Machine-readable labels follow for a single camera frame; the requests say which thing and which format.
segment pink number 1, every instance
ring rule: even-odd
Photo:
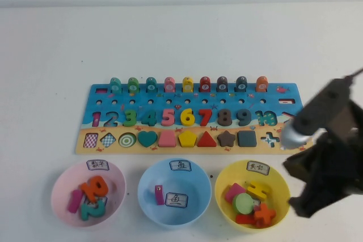
[[[161,121],[161,125],[168,127],[173,125],[174,122],[175,122],[174,109],[165,109],[163,112],[163,120]]]

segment label with chinese text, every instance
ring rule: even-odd
[[[169,163],[169,165],[170,165],[171,170],[173,170],[173,171],[175,171],[175,170],[191,171],[192,170],[191,163],[186,160],[171,161]]]
[[[268,175],[270,172],[270,167],[264,163],[256,162],[256,161],[249,161],[247,163],[247,170],[259,172],[263,175]]]
[[[185,194],[167,193],[165,205],[171,207],[186,208],[188,206],[188,196]]]
[[[89,160],[87,161],[87,167],[89,170],[109,170],[106,160]]]

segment blue bowl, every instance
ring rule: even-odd
[[[155,186],[163,186],[164,205],[157,205]],[[167,159],[148,168],[137,190],[145,215],[159,225],[176,229],[192,224],[203,215],[212,197],[205,171],[185,159]]]

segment table surface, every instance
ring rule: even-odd
[[[279,226],[254,235],[230,227],[212,198],[194,225],[166,231],[143,215],[136,194],[147,167],[169,155],[102,156],[123,171],[129,195],[99,230],[64,225],[50,194],[65,169],[95,158],[74,153],[91,84],[264,74],[296,82],[305,103],[331,78],[362,66],[362,18],[358,2],[0,9],[0,241],[358,241],[359,196],[311,219],[291,210]],[[362,88],[360,77],[352,94],[360,105]],[[184,157],[213,175],[213,186],[225,166],[253,159],[280,171],[293,196],[303,188],[281,166],[286,156]]]

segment pink square block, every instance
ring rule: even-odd
[[[159,147],[176,147],[175,133],[173,130],[164,130],[161,132]]]
[[[236,184],[234,183],[231,188],[229,189],[229,191],[226,193],[225,195],[225,200],[229,203],[232,203],[233,202],[233,198],[236,196],[236,195],[239,195],[239,194],[242,194],[242,193],[245,193],[246,190],[245,188],[243,188],[242,186],[240,186],[239,184]]]

